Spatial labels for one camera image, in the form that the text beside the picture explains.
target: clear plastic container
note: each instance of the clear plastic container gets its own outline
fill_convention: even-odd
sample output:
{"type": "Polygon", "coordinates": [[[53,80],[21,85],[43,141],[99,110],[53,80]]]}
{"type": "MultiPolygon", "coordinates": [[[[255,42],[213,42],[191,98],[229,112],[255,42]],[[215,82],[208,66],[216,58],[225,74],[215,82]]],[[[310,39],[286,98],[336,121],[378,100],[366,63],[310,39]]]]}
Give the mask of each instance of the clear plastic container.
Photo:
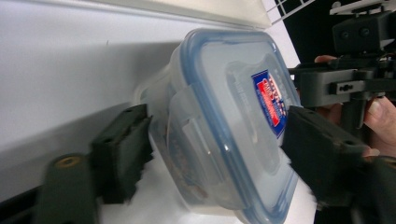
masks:
{"type": "Polygon", "coordinates": [[[300,102],[269,35],[192,31],[142,90],[151,143],[192,212],[285,220],[297,176],[279,146],[300,102]]]}

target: translucent lid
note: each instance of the translucent lid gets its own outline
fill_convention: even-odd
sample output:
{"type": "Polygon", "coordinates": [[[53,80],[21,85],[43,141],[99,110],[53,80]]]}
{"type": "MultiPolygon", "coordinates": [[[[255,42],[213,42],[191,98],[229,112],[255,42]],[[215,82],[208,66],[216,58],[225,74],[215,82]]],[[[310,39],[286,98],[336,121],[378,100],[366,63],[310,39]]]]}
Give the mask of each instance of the translucent lid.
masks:
{"type": "Polygon", "coordinates": [[[179,60],[222,157],[214,167],[231,177],[227,188],[243,202],[237,215],[250,223],[282,222],[297,178],[279,146],[287,109],[300,103],[273,39],[196,30],[180,45],[179,60]]]}

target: label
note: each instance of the label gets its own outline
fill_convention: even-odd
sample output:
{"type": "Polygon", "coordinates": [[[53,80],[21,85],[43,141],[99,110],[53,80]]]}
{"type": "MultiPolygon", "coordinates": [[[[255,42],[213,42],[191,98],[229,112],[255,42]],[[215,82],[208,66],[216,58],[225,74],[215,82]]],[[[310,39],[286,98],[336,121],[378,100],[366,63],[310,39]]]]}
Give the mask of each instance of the label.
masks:
{"type": "Polygon", "coordinates": [[[262,112],[276,137],[279,137],[286,125],[286,107],[282,95],[268,70],[251,77],[262,112]]]}

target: human hand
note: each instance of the human hand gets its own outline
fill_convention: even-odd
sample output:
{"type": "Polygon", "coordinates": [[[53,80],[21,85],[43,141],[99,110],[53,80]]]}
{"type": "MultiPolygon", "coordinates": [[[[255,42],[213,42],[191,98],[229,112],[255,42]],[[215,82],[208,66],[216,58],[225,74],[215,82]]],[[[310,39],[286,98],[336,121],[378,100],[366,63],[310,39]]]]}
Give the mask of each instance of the human hand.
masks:
{"type": "MultiPolygon", "coordinates": [[[[330,55],[318,56],[315,63],[326,63],[336,59],[330,55]]],[[[330,121],[339,124],[341,118],[342,105],[327,105],[318,109],[319,114],[330,121]]],[[[386,97],[372,100],[365,111],[364,123],[373,131],[370,134],[370,149],[364,154],[377,154],[375,148],[380,151],[380,155],[396,157],[396,107],[386,97]]]]}

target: wire rack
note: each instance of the wire rack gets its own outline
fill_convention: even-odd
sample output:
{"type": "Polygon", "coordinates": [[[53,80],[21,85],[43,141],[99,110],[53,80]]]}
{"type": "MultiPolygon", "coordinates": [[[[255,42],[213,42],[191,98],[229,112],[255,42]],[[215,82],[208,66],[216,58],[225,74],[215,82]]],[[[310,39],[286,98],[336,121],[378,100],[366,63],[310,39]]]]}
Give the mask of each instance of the wire rack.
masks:
{"type": "Polygon", "coordinates": [[[272,4],[267,3],[267,13],[272,24],[276,24],[313,2],[315,0],[275,0],[272,4]]]}

